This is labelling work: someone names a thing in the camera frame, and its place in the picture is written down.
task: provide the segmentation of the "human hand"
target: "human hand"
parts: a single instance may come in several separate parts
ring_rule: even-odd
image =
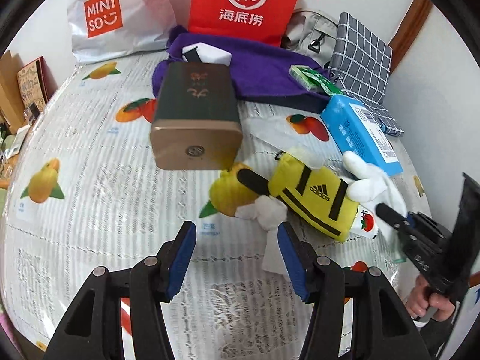
[[[429,284],[422,275],[418,275],[415,281],[415,287],[410,292],[409,299],[405,307],[412,318],[423,317],[429,306],[438,308],[433,315],[433,319],[438,322],[446,321],[455,311],[455,306],[440,294],[431,294],[426,296]]]

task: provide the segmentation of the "red shopping bag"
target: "red shopping bag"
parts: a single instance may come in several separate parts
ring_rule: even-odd
[[[120,0],[85,1],[88,38],[123,27]]]
[[[274,46],[297,0],[191,0],[189,31],[252,39]]]

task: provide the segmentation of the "purple cloth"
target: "purple cloth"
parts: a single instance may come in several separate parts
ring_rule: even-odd
[[[183,61],[182,48],[203,42],[232,54],[230,73],[238,99],[270,103],[320,113],[329,96],[307,91],[290,74],[291,65],[309,66],[328,78],[328,73],[308,56],[253,40],[187,32],[177,26],[170,33],[170,58],[162,61],[153,73],[153,92],[158,96],[168,65]]]

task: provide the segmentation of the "metal screw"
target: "metal screw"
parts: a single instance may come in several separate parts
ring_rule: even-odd
[[[147,257],[143,263],[144,263],[146,266],[154,266],[154,265],[157,264],[157,262],[158,262],[157,257],[155,257],[155,256],[150,256],[150,257]]]
[[[376,278],[382,274],[380,268],[377,268],[376,266],[370,267],[368,269],[369,274],[372,276],[375,276]]]
[[[97,268],[93,269],[93,276],[102,276],[105,274],[107,270],[105,269],[104,266],[98,266]]]
[[[330,265],[330,259],[326,256],[320,256],[317,259],[317,264],[320,266],[329,266]]]

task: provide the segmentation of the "white plastic bag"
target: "white plastic bag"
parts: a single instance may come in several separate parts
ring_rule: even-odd
[[[74,0],[71,49],[81,64],[164,50],[176,25],[169,0]]]

